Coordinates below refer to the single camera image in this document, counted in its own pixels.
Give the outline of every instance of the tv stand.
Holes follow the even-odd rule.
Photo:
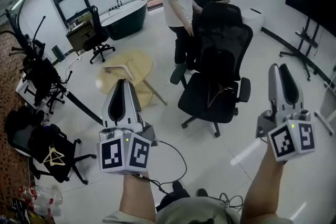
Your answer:
[[[304,70],[305,70],[305,72],[307,74],[307,80],[308,81],[311,80],[310,79],[311,75],[310,75],[310,72],[309,72],[309,69],[308,69],[307,60],[308,60],[308,56],[309,56],[311,48],[312,47],[317,48],[319,46],[316,43],[315,39],[316,39],[316,35],[317,35],[317,33],[319,31],[319,28],[320,28],[320,25],[317,24],[313,37],[310,37],[308,35],[309,24],[310,24],[310,18],[308,18],[306,26],[305,26],[305,28],[303,29],[302,32],[295,32],[295,34],[301,38],[301,42],[300,42],[299,48],[298,48],[298,50],[296,52],[285,52],[285,51],[281,51],[280,52],[280,57],[283,57],[283,56],[293,56],[293,57],[297,57],[297,58],[299,58],[301,60],[301,62],[303,64],[303,68],[304,68]],[[307,50],[306,54],[303,54],[301,52],[301,48],[302,48],[302,45],[303,45],[304,41],[309,44],[309,47],[308,47],[308,50]]]

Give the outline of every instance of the black pants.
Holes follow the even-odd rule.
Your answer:
[[[186,63],[187,68],[193,70],[195,67],[195,59],[199,52],[200,38],[198,35],[198,27],[193,24],[194,37],[189,36],[184,27],[169,27],[171,31],[176,33],[175,42],[175,63]]]
[[[183,188],[178,189],[177,191],[174,191],[172,193],[169,193],[168,195],[164,196],[160,205],[156,207],[156,211],[159,212],[163,208],[167,207],[171,203],[180,200],[182,198],[190,198],[189,193]]]

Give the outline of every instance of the chair base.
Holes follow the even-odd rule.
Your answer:
[[[76,144],[80,144],[82,141],[80,139],[76,139],[75,142],[74,142],[74,145],[76,147]],[[79,173],[77,167],[76,167],[76,162],[79,162],[79,161],[82,161],[83,159],[87,159],[87,158],[93,158],[93,159],[97,159],[97,156],[95,154],[87,154],[87,155],[84,155],[84,156],[80,156],[80,157],[76,157],[73,159],[73,163],[71,165],[71,168],[75,171],[76,175],[78,176],[79,180],[84,184],[84,185],[87,185],[89,184],[89,182],[87,180],[84,180],[82,178],[82,175]],[[36,166],[34,165],[33,163],[33,158],[30,157],[29,158],[29,167],[30,167],[30,171],[34,174],[34,176],[37,178],[37,179],[40,179],[41,178],[41,175],[47,175],[47,176],[52,176],[51,173],[48,173],[48,172],[45,172],[45,171],[40,171],[36,168]],[[69,177],[66,177],[64,179],[64,181],[68,182],[70,179]]]
[[[181,124],[182,128],[183,129],[186,129],[188,127],[188,124],[193,122],[194,120],[196,120],[197,118],[196,117],[191,117],[190,119],[186,120],[185,122],[183,122]],[[221,136],[221,132],[219,131],[219,127],[218,127],[218,123],[217,122],[214,122],[214,125],[215,125],[215,129],[216,129],[216,132],[214,133],[215,137],[218,138]]]
[[[92,60],[94,60],[94,58],[97,57],[98,55],[101,55],[102,62],[105,62],[103,51],[106,51],[106,50],[115,51],[115,48],[114,47],[110,47],[110,45],[108,45],[108,44],[106,44],[106,45],[99,45],[99,46],[97,46],[97,49],[96,49],[96,47],[93,48],[93,57],[90,60],[90,64],[93,64]]]

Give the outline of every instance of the power cable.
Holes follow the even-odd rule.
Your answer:
[[[185,159],[184,159],[184,157],[182,156],[181,152],[180,152],[176,147],[174,147],[173,145],[171,145],[171,144],[169,144],[169,143],[167,143],[167,142],[161,141],[161,140],[159,140],[159,139],[156,139],[156,141],[159,142],[159,143],[166,144],[166,145],[172,147],[172,148],[175,149],[175,150],[177,151],[177,153],[181,156],[182,161],[183,161],[184,166],[185,166],[185,171],[184,171],[183,175],[182,175],[180,178],[178,178],[178,179],[176,179],[176,180],[174,180],[174,181],[171,181],[171,182],[164,182],[164,183],[160,183],[160,182],[157,181],[157,180],[150,179],[150,178],[145,177],[145,176],[140,175],[140,174],[133,174],[133,176],[136,177],[136,178],[138,178],[138,179],[140,179],[140,180],[144,180],[144,181],[153,183],[154,185],[156,185],[156,186],[159,188],[159,191],[161,191],[162,193],[165,193],[166,195],[169,195],[169,193],[167,193],[167,192],[162,188],[162,185],[172,184],[172,183],[175,182],[175,181],[180,181],[180,180],[185,176],[185,174],[187,173],[187,171],[188,171],[188,166],[187,166],[187,163],[185,162]]]

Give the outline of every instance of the water bottle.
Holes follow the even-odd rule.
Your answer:
[[[39,203],[39,202],[31,202],[29,204],[29,207],[31,208],[31,210],[40,215],[40,216],[47,216],[49,215],[49,210],[48,210],[48,206],[46,204],[43,203]]]
[[[49,205],[49,215],[53,217],[61,216],[61,208],[59,205]]]
[[[39,202],[39,204],[61,205],[63,202],[62,193],[57,189],[31,186],[21,187],[19,190],[27,200]]]

